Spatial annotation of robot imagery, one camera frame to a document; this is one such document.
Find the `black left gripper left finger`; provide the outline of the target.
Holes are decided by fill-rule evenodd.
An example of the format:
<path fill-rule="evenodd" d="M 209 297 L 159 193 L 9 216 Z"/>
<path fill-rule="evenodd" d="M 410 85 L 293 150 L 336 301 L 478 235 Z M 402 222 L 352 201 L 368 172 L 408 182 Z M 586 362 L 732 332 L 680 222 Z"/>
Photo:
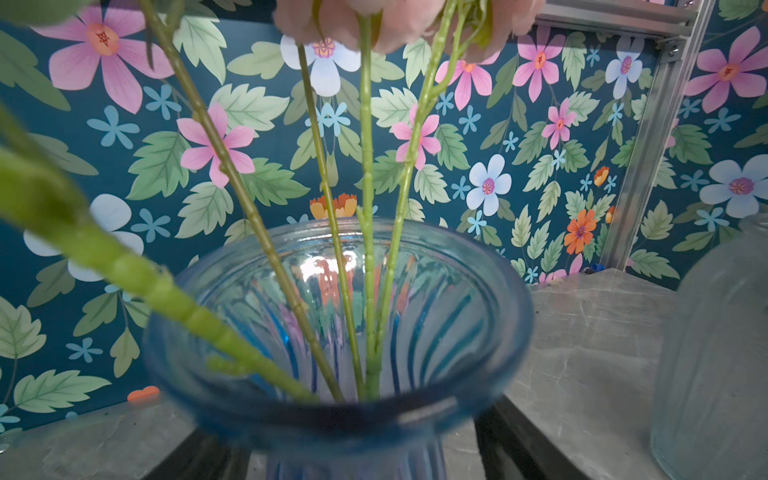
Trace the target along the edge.
<path fill-rule="evenodd" d="M 249 463 L 249 451 L 195 429 L 143 479 L 245 479 Z"/>

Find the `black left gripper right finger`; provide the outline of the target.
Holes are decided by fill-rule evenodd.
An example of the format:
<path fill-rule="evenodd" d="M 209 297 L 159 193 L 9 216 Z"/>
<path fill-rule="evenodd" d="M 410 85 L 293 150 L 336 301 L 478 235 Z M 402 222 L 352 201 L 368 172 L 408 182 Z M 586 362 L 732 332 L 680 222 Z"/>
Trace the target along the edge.
<path fill-rule="evenodd" d="M 507 397 L 474 426 L 487 479 L 589 479 Z"/>

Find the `purple blue glass vase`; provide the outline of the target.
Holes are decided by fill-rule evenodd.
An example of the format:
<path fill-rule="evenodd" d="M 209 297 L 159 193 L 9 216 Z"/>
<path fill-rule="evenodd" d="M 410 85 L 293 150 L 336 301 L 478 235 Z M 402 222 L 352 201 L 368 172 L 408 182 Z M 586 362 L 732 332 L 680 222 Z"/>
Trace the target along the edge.
<path fill-rule="evenodd" d="M 357 394 L 354 358 L 365 325 L 346 330 L 339 280 L 364 311 L 363 236 L 342 220 L 339 266 L 324 221 L 271 230 L 344 395 L 337 403 L 302 337 L 258 242 L 223 246 L 179 275 L 181 288 L 319 397 L 299 405 L 256 374 L 208 367 L 217 352 L 180 324 L 153 315 L 145 361 L 155 383 L 204 430 L 266 458 L 269 479 L 443 479 L 441 439 L 488 408 L 531 340 L 531 294 L 502 256 L 469 237 L 405 224 L 390 316 L 380 343 L 379 398 Z"/>

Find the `clear ribbed glass vase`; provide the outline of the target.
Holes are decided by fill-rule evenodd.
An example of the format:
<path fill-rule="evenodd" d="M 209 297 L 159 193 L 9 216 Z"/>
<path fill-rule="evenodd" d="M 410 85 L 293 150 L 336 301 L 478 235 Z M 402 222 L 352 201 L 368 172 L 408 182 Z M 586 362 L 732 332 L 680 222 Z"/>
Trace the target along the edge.
<path fill-rule="evenodd" d="M 767 476 L 767 216 L 701 258 L 664 323 L 651 451 L 672 479 Z"/>

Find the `red rose stem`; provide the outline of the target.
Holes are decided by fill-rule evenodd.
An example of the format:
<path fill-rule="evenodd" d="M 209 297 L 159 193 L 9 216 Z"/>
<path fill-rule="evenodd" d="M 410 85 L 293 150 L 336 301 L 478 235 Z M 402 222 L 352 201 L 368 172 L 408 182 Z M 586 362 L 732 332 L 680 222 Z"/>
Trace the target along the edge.
<path fill-rule="evenodd" d="M 299 294 L 295 290 L 295 284 L 285 271 L 273 241 L 263 223 L 258 207 L 251 199 L 246 185 L 231 159 L 229 150 L 225 146 L 212 117 L 208 113 L 208 107 L 200 96 L 179 52 L 173 44 L 174 29 L 170 24 L 171 16 L 167 15 L 165 18 L 161 18 L 155 10 L 154 3 L 149 0 L 140 0 L 139 6 L 145 17 L 148 30 L 150 30 L 153 36 L 157 38 L 157 42 L 173 68 L 178 82 L 188 96 L 192 110 L 197 114 L 198 121 L 210 140 L 211 147 L 220 159 L 223 173 L 229 179 L 229 183 L 234 189 L 241 208 L 254 230 L 255 237 L 259 241 L 266 258 L 275 273 L 278 285 L 297 318 L 298 326 L 310 348 L 310 352 L 320 373 L 326 381 L 333 399 L 338 403 L 342 402 L 344 400 L 342 390 L 324 355 L 323 349 L 316 338 L 315 330 L 310 325 L 306 309 L 302 304 Z"/>

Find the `blue rose stem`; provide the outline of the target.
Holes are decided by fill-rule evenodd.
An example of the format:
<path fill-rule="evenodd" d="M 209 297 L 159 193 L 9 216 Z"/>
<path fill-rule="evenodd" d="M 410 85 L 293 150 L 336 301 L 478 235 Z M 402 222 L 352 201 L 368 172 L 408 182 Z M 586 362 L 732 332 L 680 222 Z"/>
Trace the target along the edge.
<path fill-rule="evenodd" d="M 106 232 L 80 188 L 1 109 L 1 218 L 29 230 L 69 260 L 143 299 L 166 319 L 229 356 L 223 368 L 249 371 L 300 402 L 318 397 L 282 371 L 209 309 L 182 291 L 173 277 Z"/>

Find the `aluminium back crossbar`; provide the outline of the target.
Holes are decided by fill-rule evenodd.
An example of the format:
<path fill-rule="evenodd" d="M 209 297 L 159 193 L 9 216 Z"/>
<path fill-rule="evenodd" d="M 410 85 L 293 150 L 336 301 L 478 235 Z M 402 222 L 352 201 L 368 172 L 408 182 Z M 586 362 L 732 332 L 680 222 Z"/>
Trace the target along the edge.
<path fill-rule="evenodd" d="M 669 6 L 648 1 L 547 1 L 538 25 L 650 37 L 688 35 L 698 16 L 697 2 Z"/>

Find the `aluminium frame post right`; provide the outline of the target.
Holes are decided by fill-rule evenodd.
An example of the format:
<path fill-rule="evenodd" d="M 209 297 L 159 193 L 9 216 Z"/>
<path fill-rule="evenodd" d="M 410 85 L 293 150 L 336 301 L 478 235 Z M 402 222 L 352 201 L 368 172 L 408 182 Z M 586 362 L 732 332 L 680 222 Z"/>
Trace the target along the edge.
<path fill-rule="evenodd" d="M 713 1 L 677 1 L 675 9 L 692 16 L 684 24 L 686 31 L 656 42 L 653 83 L 600 259 L 609 269 L 623 270 L 628 264 L 714 6 Z"/>

